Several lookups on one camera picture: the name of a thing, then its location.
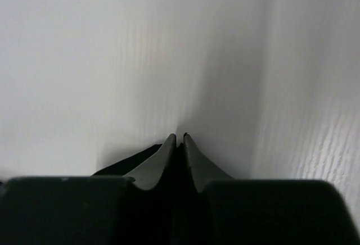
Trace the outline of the black t shirt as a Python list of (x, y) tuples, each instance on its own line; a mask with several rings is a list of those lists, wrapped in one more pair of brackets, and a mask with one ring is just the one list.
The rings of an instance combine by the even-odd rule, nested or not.
[(179, 205), (183, 191), (183, 147), (174, 149), (168, 168), (159, 184), (152, 190), (141, 190), (124, 177), (135, 167), (152, 156), (162, 144), (155, 144), (144, 151), (123, 159), (96, 172), (101, 176), (121, 176), (129, 183), (120, 204), (121, 215), (115, 230), (114, 243), (120, 244), (176, 244), (185, 234), (181, 225)]

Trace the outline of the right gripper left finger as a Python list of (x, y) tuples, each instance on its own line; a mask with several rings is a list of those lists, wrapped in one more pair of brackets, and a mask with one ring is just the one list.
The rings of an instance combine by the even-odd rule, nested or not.
[(171, 155), (177, 147), (175, 134), (170, 134), (157, 152), (135, 167), (125, 178), (141, 190), (152, 190), (160, 182), (164, 171), (168, 168)]

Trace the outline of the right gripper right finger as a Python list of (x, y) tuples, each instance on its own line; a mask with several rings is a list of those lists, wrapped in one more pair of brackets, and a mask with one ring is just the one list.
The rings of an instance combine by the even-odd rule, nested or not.
[(189, 133), (183, 135), (183, 146), (189, 175), (198, 193), (202, 192), (213, 180), (233, 179), (200, 151)]

